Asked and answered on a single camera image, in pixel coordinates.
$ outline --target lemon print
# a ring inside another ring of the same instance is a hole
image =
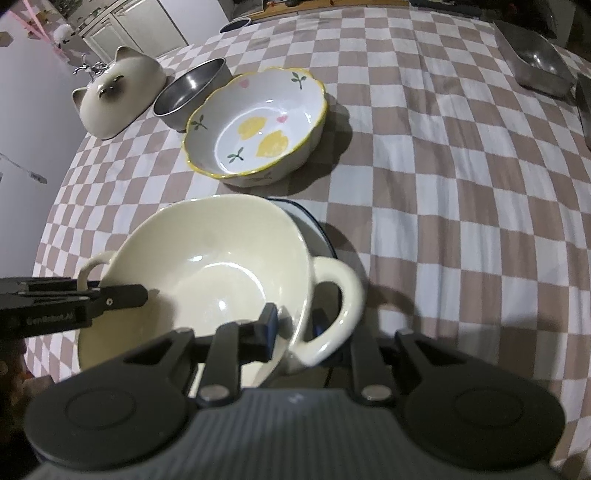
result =
[[[238,126],[238,135],[240,135],[240,138],[243,140],[248,140],[250,137],[254,137],[259,133],[266,123],[267,119],[263,116],[252,116],[247,118]]]
[[[281,155],[281,153],[287,148],[288,142],[289,139],[281,133],[281,130],[277,130],[262,139],[259,148],[256,151],[256,156],[273,158]]]

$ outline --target bowl handle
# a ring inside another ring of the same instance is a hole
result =
[[[86,262],[78,274],[78,280],[76,280],[76,289],[79,291],[88,290],[88,275],[92,269],[98,267],[99,265],[109,265],[109,263],[111,263],[111,259],[116,253],[116,251],[108,250],[106,252],[102,252],[101,254],[95,255],[88,262]]]
[[[336,284],[343,296],[336,320],[318,337],[309,342],[300,341],[290,350],[307,367],[313,367],[332,355],[351,336],[359,323],[365,306],[365,292],[352,268],[340,260],[329,257],[313,258],[316,284]]]

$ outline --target pink ribbon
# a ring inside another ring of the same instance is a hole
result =
[[[22,0],[22,3],[25,5],[25,7],[27,7],[27,11],[29,12],[29,15],[31,16],[33,21],[37,24],[37,28],[39,29],[39,33],[41,35],[43,35],[47,39],[48,42],[53,44],[53,42],[51,41],[51,39],[49,38],[49,36],[45,32],[43,25],[41,25],[41,22],[39,22],[39,19],[35,15],[35,12],[33,12],[33,8],[31,7],[31,4],[28,2],[28,0]]]
[[[54,50],[54,52],[56,53],[56,55],[58,55],[59,57],[61,57],[64,60],[67,61],[66,55],[59,48],[57,48],[56,45],[50,40],[49,36],[47,35],[47,33],[45,32],[45,30],[43,29],[43,26],[39,22],[37,16],[32,13],[33,12],[33,9],[31,8],[31,5],[28,3],[27,0],[22,0],[22,1],[25,4],[25,6],[27,7],[27,10],[28,10],[29,14],[30,15],[33,15],[33,18],[35,19],[35,23],[37,24],[38,27],[41,28],[41,32],[43,32],[43,33],[41,33],[38,30],[36,30],[32,25],[29,25],[29,23],[27,23],[24,19],[22,19],[15,12],[9,10],[8,11],[8,15],[10,15],[13,18],[15,18],[26,30],[28,30],[29,32],[31,32],[37,38],[39,38],[39,39],[43,40],[44,42],[48,43],[49,45],[51,45],[51,48]]]

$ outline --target scalloped bowl rim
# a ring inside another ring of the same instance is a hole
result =
[[[189,154],[189,151],[187,149],[186,146],[186,141],[187,141],[187,137],[190,135],[191,133],[191,129],[189,128],[189,126],[191,125],[191,121],[193,120],[193,117],[196,116],[198,113],[200,113],[202,111],[202,109],[207,105],[207,103],[214,97],[214,95],[222,95],[224,89],[227,89],[230,85],[234,84],[234,83],[238,83],[240,81],[242,81],[244,79],[244,77],[246,76],[256,76],[256,75],[261,75],[269,70],[281,70],[283,72],[302,72],[305,75],[310,76],[311,80],[314,80],[316,82],[316,84],[320,87],[320,91],[322,93],[322,101],[323,101],[323,105],[322,105],[322,109],[320,111],[320,115],[318,116],[316,122],[314,123],[314,125],[311,125],[308,134],[297,144],[295,145],[291,150],[287,151],[286,153],[282,154],[280,157],[272,160],[271,162],[269,162],[266,165],[263,165],[261,167],[255,168],[253,170],[248,170],[248,171],[242,171],[239,173],[213,173],[207,170],[203,170],[202,168],[196,166],[192,161],[191,161],[191,156]],[[310,140],[310,137],[312,136],[312,133],[316,130],[316,128],[321,125],[326,117],[326,112],[328,110],[328,101],[326,100],[326,88],[324,86],[324,83],[322,83],[320,80],[314,78],[314,76],[310,73],[309,70],[306,69],[301,69],[301,68],[282,68],[282,67],[268,67],[265,70],[261,71],[261,72],[247,72],[247,73],[242,73],[240,75],[237,75],[235,78],[233,78],[232,80],[230,80],[230,82],[228,82],[228,84],[224,85],[223,87],[218,88],[217,90],[214,90],[211,95],[209,95],[207,97],[207,99],[205,100],[205,102],[203,102],[203,105],[201,105],[199,108],[197,108],[189,117],[189,120],[187,120],[187,129],[186,129],[186,133],[183,135],[183,142],[181,143],[182,149],[185,153],[185,156],[187,157],[187,164],[189,165],[190,168],[192,168],[194,171],[201,173],[203,175],[206,175],[208,177],[211,177],[213,179],[216,180],[224,180],[224,179],[232,179],[232,178],[236,178],[236,177],[246,177],[249,175],[253,175],[256,173],[260,173],[264,170],[267,170],[268,168],[273,167],[274,165],[277,165],[281,160],[285,159],[286,157],[288,157],[289,155],[291,155],[293,152],[295,152],[296,150],[298,150],[299,148],[301,148],[303,145],[306,144],[306,142],[308,142]]]

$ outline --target table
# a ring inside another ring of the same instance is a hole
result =
[[[489,24],[429,12],[284,18],[162,64],[180,74],[219,56],[234,73],[307,67],[326,84],[318,149],[289,178],[250,192],[294,199],[324,224],[368,288],[365,321],[376,333],[411,326],[558,396],[568,424],[555,465],[587,478],[591,152],[572,98],[518,86]],[[180,140],[151,112],[112,140],[87,135],[34,274],[74,276],[160,207],[229,192],[189,170]],[[78,369],[73,332],[28,347],[35,375]]]

